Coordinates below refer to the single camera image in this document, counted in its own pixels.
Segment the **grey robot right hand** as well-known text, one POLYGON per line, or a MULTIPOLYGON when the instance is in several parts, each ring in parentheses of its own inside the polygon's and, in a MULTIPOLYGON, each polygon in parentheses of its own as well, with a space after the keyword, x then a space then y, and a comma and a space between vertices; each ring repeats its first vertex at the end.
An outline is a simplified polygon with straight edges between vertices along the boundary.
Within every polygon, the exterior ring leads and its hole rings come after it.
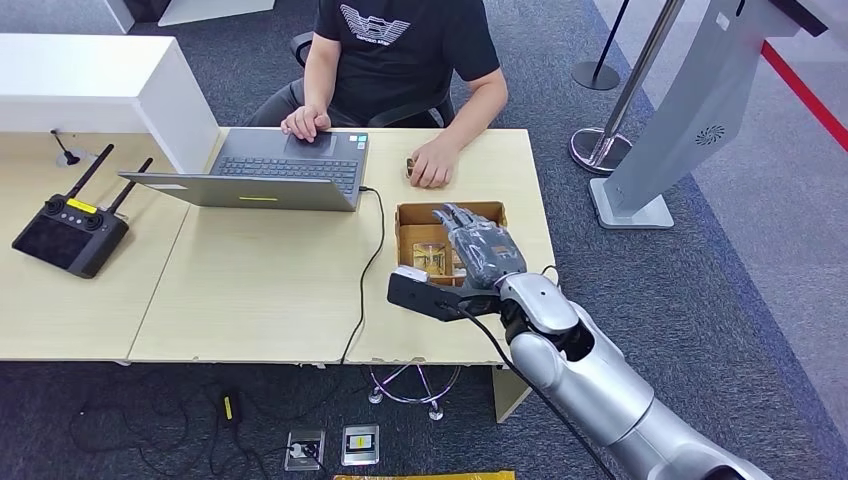
POLYGON ((465 265, 465 286, 491 289, 507 275, 527 272, 526 260, 506 228, 454 203, 444 203, 432 214, 465 265))

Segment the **person's left hand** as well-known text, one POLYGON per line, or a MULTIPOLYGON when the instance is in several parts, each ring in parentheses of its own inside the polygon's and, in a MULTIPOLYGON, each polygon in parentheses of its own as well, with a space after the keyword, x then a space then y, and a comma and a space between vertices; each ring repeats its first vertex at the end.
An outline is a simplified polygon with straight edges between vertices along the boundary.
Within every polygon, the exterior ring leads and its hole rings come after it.
POLYGON ((418 188, 435 189, 450 183, 459 158, 461 146, 441 136, 415 150, 410 184, 418 188))

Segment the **person's right hand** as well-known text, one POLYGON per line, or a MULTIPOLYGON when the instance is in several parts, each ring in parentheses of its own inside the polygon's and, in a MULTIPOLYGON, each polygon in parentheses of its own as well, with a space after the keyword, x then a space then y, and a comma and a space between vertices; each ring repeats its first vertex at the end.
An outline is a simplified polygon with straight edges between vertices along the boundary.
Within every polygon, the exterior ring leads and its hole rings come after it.
POLYGON ((314 143, 319 133, 331 128, 331 119, 325 107, 305 105, 285 117, 280 128, 284 134, 314 143))

